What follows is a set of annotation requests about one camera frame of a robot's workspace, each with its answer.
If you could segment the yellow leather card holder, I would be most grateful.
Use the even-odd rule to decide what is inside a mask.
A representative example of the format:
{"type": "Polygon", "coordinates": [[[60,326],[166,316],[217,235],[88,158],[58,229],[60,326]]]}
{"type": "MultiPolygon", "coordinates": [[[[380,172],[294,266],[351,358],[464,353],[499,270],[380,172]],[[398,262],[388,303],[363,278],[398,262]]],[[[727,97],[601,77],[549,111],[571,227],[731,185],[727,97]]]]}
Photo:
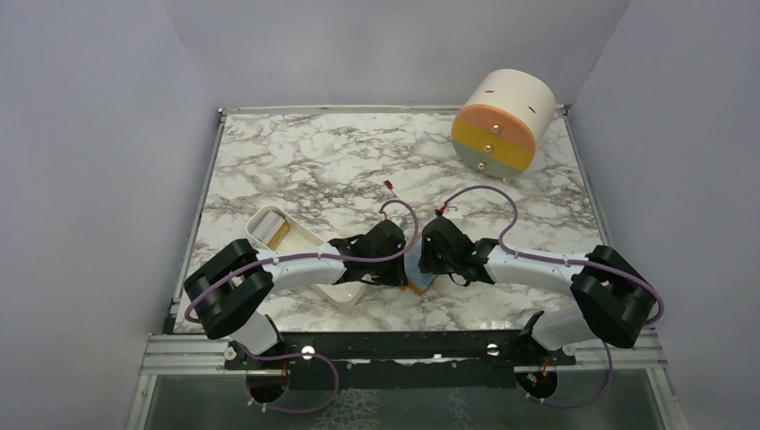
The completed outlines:
{"type": "Polygon", "coordinates": [[[403,256],[404,271],[407,285],[404,289],[413,291],[416,295],[424,295],[437,278],[436,274],[423,272],[419,263],[422,258],[422,239],[418,237],[413,247],[403,256]]]}

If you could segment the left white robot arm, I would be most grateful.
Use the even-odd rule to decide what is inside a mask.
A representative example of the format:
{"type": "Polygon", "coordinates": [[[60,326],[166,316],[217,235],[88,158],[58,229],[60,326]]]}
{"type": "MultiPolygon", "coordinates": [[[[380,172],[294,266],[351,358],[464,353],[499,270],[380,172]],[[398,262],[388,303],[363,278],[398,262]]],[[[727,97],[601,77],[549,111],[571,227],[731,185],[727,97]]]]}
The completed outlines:
{"type": "Polygon", "coordinates": [[[258,310],[270,294],[362,280],[401,286],[407,281],[408,250],[404,233],[389,219],[365,234],[334,238],[300,253],[257,249],[236,239],[184,281],[191,301],[187,317],[202,325],[208,339],[228,337],[256,365],[271,367],[281,359],[281,336],[272,318],[258,310]]]}

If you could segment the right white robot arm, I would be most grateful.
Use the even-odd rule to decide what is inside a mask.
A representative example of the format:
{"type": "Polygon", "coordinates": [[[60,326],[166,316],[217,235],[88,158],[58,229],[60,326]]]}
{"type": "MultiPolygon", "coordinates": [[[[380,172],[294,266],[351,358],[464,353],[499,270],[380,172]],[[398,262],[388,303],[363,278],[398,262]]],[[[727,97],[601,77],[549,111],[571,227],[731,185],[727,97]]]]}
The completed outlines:
{"type": "Polygon", "coordinates": [[[571,297],[574,305],[539,311],[523,326],[517,352],[531,365],[586,340],[632,348],[657,302],[640,275],[609,246],[598,245],[586,255],[505,249],[492,238],[470,240],[444,216],[422,231],[419,268],[459,276],[466,285],[511,283],[571,297]]]}

